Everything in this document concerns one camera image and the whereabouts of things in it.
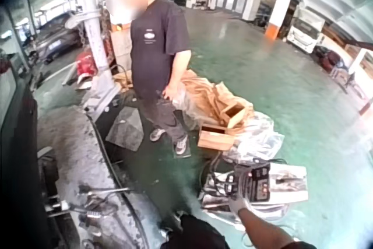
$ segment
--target black t-shirt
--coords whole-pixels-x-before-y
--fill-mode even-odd
[[[184,12],[155,0],[132,21],[131,39],[133,88],[141,99],[157,98],[170,81],[175,54],[190,50]]]

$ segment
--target white pillar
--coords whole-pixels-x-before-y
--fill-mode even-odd
[[[22,0],[24,9],[27,13],[27,17],[29,18],[29,25],[30,25],[30,32],[31,35],[36,34],[36,28],[35,28],[35,21],[34,21],[34,15],[31,8],[30,0]]]
[[[83,11],[97,10],[96,0],[83,0]],[[98,69],[98,92],[107,92],[114,87],[111,71],[107,61],[103,40],[101,38],[100,19],[95,17],[84,21],[93,58]]]
[[[361,61],[363,61],[365,54],[367,53],[367,49],[361,48],[359,53],[357,54],[354,61],[349,66],[349,74],[352,74],[356,71],[356,67],[359,66]]]
[[[272,14],[269,19],[269,24],[265,33],[268,39],[275,40],[277,38],[290,1],[291,0],[276,0],[275,7],[273,7]]]
[[[10,14],[10,11],[7,7],[5,6],[0,6],[0,11],[3,15],[4,18],[4,26],[6,26],[6,29],[9,29],[12,32],[12,40],[14,42],[14,45],[16,46],[17,53],[19,54],[22,63],[26,70],[30,70],[30,65],[29,65],[29,60],[27,59],[27,56],[25,52],[23,51],[22,48],[22,42],[21,39],[19,38],[18,32],[15,28],[15,24],[12,19],[12,15]]]

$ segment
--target epoxy floor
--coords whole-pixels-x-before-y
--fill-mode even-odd
[[[281,41],[268,44],[263,33],[247,23],[199,10],[187,10],[186,18],[191,68],[212,82],[224,81],[256,111],[269,115],[275,130],[285,135],[277,157],[307,168],[309,200],[293,205],[278,224],[318,248],[366,248],[373,236],[373,125],[359,117],[354,98],[309,56]],[[58,87],[48,81],[36,92],[42,109],[77,103],[76,93],[58,87],[58,97],[52,85]],[[50,101],[44,100],[46,92],[53,94]],[[147,138],[151,125],[146,120],[143,125]],[[196,196],[204,154],[196,147],[196,136],[191,133],[189,159],[173,159],[166,137],[159,143],[145,139],[136,153],[110,145],[107,150],[113,160],[123,160],[118,166],[146,193],[160,220],[189,209],[225,235],[231,248],[245,248],[242,232],[199,210]]]

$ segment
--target garage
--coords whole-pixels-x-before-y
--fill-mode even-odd
[[[0,9],[5,237],[372,246],[373,0]]]

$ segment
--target black sleeve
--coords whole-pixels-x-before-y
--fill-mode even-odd
[[[281,249],[316,249],[316,247],[306,242],[301,241],[301,242],[290,243],[286,245],[285,247],[282,247]]]
[[[186,23],[183,10],[172,5],[168,10],[166,20],[166,53],[168,55],[191,49]]]

